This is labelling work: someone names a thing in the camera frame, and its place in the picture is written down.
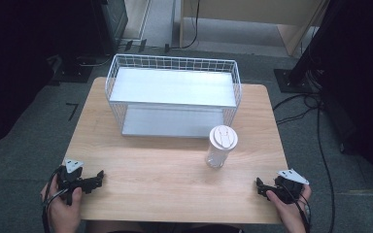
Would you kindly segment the person's left hand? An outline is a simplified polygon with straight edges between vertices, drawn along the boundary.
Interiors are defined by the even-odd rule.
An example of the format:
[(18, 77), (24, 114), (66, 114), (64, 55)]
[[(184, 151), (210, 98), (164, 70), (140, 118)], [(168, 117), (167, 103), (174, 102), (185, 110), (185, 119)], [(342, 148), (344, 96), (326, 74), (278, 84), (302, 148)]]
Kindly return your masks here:
[(68, 206), (60, 197), (52, 200), (48, 208), (48, 221), (51, 228), (79, 228), (82, 196), (82, 190), (78, 187), (73, 192), (73, 203), (71, 206)]

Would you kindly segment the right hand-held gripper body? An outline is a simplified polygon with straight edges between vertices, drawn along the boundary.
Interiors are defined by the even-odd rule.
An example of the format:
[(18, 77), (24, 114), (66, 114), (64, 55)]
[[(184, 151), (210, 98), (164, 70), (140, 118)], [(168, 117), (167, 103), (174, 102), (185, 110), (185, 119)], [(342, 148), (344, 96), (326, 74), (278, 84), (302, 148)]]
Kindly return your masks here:
[(278, 177), (275, 179), (276, 195), (286, 204), (294, 203), (299, 198), (303, 185), (310, 184), (306, 178), (293, 169), (281, 170), (277, 174)]

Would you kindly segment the clear bottle with white lid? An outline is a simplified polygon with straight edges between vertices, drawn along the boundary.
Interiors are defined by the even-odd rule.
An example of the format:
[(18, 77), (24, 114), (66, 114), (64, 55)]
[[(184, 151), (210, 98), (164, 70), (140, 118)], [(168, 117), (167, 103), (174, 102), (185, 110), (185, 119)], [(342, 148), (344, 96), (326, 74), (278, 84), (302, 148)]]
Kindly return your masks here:
[(226, 125), (214, 127), (209, 134), (209, 148), (205, 161), (209, 167), (220, 168), (228, 155), (236, 148), (238, 135)]

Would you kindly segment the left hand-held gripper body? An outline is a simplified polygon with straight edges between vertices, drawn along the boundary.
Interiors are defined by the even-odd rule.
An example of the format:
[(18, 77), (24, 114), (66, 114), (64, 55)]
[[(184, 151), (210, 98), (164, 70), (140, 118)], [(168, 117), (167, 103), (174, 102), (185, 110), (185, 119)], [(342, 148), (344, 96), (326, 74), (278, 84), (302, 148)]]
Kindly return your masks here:
[(60, 166), (58, 176), (58, 189), (66, 198), (66, 204), (71, 206), (73, 203), (73, 192), (79, 187), (83, 192), (86, 192), (85, 181), (81, 178), (83, 171), (83, 163), (78, 160), (66, 158), (65, 164)]

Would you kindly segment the dark curtain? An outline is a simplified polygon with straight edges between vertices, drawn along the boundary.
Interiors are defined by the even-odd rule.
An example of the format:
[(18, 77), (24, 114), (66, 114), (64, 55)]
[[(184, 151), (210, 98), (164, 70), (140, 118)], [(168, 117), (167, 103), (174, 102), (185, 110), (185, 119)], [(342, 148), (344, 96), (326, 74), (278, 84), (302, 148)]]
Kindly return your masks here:
[(352, 146), (373, 164), (373, 0), (331, 0), (322, 30), (322, 84), (355, 128)]
[(75, 0), (0, 0), (0, 140), (51, 80), (55, 26)]

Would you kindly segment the person's right hand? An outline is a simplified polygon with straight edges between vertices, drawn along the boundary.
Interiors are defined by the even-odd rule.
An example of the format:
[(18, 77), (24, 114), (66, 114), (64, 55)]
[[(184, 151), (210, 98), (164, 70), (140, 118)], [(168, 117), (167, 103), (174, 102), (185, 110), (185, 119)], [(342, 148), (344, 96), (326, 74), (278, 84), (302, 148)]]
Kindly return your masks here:
[(273, 193), (270, 190), (268, 190), (266, 193), (268, 199), (275, 206), (284, 227), (305, 228), (304, 221), (301, 217), (301, 213), (295, 204), (285, 204), (279, 199), (279, 197), (275, 193)]

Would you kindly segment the light wooden cabinet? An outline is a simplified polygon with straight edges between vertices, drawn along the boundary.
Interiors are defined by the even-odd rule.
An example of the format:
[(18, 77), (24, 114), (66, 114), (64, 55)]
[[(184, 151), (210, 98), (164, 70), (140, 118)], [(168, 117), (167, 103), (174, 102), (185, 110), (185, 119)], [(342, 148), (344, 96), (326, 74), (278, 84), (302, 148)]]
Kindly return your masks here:
[(330, 0), (180, 0), (179, 43), (185, 17), (276, 24), (288, 55), (295, 55), (311, 26), (320, 26)]

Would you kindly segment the black equipment case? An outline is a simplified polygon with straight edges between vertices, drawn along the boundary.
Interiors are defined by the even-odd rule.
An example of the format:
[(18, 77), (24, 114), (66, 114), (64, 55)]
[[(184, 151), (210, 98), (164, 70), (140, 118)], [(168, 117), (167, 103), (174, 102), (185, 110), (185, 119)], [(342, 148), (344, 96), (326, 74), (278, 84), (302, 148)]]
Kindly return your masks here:
[(114, 54), (128, 22), (124, 0), (91, 0), (91, 4), (102, 50)]

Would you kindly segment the black stand with base plate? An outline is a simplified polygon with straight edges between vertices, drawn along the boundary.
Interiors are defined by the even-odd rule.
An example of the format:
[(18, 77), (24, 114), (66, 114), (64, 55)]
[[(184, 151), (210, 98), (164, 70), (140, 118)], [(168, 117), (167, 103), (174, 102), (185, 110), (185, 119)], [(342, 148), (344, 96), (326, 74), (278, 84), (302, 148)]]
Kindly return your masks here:
[(58, 81), (86, 83), (96, 57), (113, 52), (109, 6), (108, 0), (50, 0), (49, 28), (61, 58)]
[(329, 29), (335, 24), (337, 15), (344, 7), (347, 0), (328, 0), (323, 15), (322, 24), (312, 38), (306, 50), (291, 70), (275, 69), (274, 75), (282, 92), (287, 93), (312, 93), (312, 87), (306, 74), (314, 66), (320, 66), (322, 59), (319, 50), (323, 48), (323, 40), (329, 35)]

